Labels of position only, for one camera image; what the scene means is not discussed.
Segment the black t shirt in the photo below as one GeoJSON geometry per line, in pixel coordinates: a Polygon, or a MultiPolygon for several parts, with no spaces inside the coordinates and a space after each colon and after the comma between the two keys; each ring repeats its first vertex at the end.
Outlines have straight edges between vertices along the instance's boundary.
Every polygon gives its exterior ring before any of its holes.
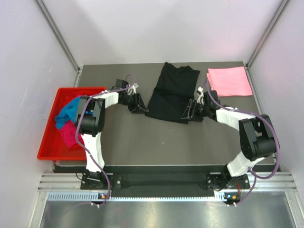
{"type": "Polygon", "coordinates": [[[194,98],[199,75],[200,71],[190,66],[175,67],[168,62],[164,63],[145,116],[187,124],[188,120],[181,119],[181,116],[194,98]]]}

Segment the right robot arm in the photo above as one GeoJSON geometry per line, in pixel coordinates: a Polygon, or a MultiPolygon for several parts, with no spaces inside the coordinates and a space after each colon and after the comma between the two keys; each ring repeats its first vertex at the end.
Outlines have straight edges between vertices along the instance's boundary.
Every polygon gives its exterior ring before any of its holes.
{"type": "Polygon", "coordinates": [[[198,89],[198,99],[191,99],[181,118],[202,122],[205,117],[239,132],[240,153],[223,167],[221,180],[233,188],[239,179],[266,157],[280,152],[278,138],[268,115],[257,115],[231,106],[222,106],[215,90],[198,89]]]}

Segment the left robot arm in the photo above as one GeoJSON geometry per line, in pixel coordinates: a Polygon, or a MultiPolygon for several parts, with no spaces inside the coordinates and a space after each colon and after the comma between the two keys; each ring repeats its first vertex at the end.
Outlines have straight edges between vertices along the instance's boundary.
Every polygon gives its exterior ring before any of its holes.
{"type": "Polygon", "coordinates": [[[105,111],[116,104],[125,105],[133,114],[145,114],[149,110],[145,106],[141,94],[136,91],[137,83],[129,84],[117,79],[111,90],[96,95],[81,96],[79,99],[74,124],[76,134],[80,134],[83,142],[77,143],[86,153],[86,173],[97,188],[107,185],[108,177],[102,174],[105,162],[102,156],[101,135],[105,124],[105,111]]]}

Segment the pink folded t shirt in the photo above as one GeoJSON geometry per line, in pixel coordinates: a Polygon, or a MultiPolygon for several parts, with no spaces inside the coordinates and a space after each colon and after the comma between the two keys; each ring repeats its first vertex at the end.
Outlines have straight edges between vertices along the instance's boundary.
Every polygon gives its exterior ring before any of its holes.
{"type": "Polygon", "coordinates": [[[209,68],[207,78],[211,90],[217,91],[220,97],[253,95],[243,66],[222,69],[209,68]]]}

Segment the blue t shirt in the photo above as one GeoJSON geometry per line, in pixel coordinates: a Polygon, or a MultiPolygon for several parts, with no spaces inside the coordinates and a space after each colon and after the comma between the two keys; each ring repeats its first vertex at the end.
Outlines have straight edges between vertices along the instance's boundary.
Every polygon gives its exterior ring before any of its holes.
{"type": "Polygon", "coordinates": [[[68,121],[74,121],[79,105],[80,97],[76,97],[66,104],[55,117],[55,126],[58,130],[62,129],[68,121]]]}

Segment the magenta t shirt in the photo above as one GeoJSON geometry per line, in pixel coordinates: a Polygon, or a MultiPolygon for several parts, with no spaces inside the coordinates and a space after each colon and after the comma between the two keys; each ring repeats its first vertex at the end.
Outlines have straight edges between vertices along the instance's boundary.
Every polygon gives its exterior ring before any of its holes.
{"type": "Polygon", "coordinates": [[[81,149],[81,146],[77,143],[75,134],[76,127],[71,120],[68,120],[60,129],[59,134],[65,146],[70,150],[81,149]]]}

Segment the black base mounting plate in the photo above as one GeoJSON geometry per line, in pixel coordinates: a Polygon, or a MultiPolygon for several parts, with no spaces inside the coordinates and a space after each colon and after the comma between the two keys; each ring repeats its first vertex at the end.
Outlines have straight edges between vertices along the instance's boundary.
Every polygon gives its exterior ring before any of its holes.
{"type": "Polygon", "coordinates": [[[122,190],[132,186],[196,186],[202,190],[248,190],[247,175],[226,181],[220,174],[210,173],[152,173],[152,174],[110,174],[110,189],[122,190]]]}

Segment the red plastic bin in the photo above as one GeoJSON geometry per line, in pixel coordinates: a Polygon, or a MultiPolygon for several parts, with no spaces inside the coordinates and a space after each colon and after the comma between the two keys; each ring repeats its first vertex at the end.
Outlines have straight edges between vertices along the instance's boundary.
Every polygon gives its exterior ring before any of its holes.
{"type": "Polygon", "coordinates": [[[85,161],[86,152],[80,146],[69,149],[55,127],[55,116],[72,99],[79,95],[95,95],[104,91],[106,87],[63,87],[58,89],[45,132],[37,154],[39,160],[50,161],[85,161]]]}

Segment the right aluminium frame post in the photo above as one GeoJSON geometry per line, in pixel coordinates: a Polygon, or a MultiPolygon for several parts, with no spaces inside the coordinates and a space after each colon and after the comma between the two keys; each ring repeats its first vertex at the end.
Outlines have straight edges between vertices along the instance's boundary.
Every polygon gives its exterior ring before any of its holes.
{"type": "Polygon", "coordinates": [[[277,25],[279,19],[282,17],[284,11],[286,10],[287,6],[289,5],[290,0],[281,0],[279,2],[278,7],[276,8],[273,16],[271,17],[270,21],[268,22],[266,29],[262,33],[257,45],[255,46],[252,54],[250,55],[249,60],[245,64],[245,68],[247,70],[253,65],[254,61],[258,57],[260,51],[262,50],[263,46],[266,44],[268,38],[270,37],[272,31],[274,30],[275,26],[277,25]]]}

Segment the aluminium frame post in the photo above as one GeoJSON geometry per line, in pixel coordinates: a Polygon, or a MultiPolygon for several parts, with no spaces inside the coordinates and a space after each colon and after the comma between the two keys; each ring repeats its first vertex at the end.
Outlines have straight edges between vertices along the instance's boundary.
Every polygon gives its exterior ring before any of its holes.
{"type": "Polygon", "coordinates": [[[274,30],[275,26],[277,25],[279,19],[282,17],[284,11],[286,10],[287,6],[289,5],[290,0],[281,0],[279,2],[278,7],[276,8],[273,16],[271,17],[270,21],[268,22],[266,29],[262,33],[257,45],[255,46],[252,54],[250,55],[249,60],[245,64],[245,68],[247,70],[253,65],[254,61],[258,57],[260,51],[262,50],[263,46],[266,44],[268,38],[270,37],[272,31],[274,30]]]}
{"type": "Polygon", "coordinates": [[[65,53],[67,59],[69,60],[70,64],[72,65],[73,69],[76,72],[80,71],[80,66],[76,62],[75,58],[72,55],[72,52],[70,51],[65,39],[63,38],[61,32],[59,31],[53,17],[51,16],[47,6],[45,5],[43,0],[34,0],[34,3],[40,10],[42,16],[46,20],[48,26],[50,27],[53,35],[55,36],[56,40],[58,41],[60,47],[62,48],[63,52],[65,53]]]}

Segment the aluminium front rail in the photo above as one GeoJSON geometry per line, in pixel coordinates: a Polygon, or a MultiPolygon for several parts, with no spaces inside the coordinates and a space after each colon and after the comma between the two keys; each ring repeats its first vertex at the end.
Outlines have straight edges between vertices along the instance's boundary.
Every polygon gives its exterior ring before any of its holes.
{"type": "Polygon", "coordinates": [[[296,185],[290,173],[278,172],[270,179],[255,178],[251,174],[238,178],[234,183],[224,184],[218,173],[110,173],[101,181],[73,173],[43,174],[38,190],[72,191],[72,190],[107,190],[120,191],[131,186],[144,189],[156,187],[162,191],[168,187],[171,191],[185,188],[189,191],[224,190],[233,191],[240,188],[247,191],[294,191],[296,185]]]}

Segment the left aluminium frame post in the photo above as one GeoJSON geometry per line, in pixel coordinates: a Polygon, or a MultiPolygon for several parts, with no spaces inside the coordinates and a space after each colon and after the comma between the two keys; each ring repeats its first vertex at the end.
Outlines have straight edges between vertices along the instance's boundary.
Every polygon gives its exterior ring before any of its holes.
{"type": "Polygon", "coordinates": [[[65,53],[67,59],[69,60],[70,64],[72,65],[73,69],[76,72],[80,71],[80,66],[76,62],[75,58],[72,55],[72,52],[70,51],[65,39],[63,38],[61,32],[59,31],[53,17],[51,16],[47,6],[45,5],[43,0],[34,0],[34,3],[40,10],[42,16],[46,20],[48,26],[50,27],[53,35],[55,36],[56,40],[58,41],[60,47],[62,48],[63,52],[65,53]]]}

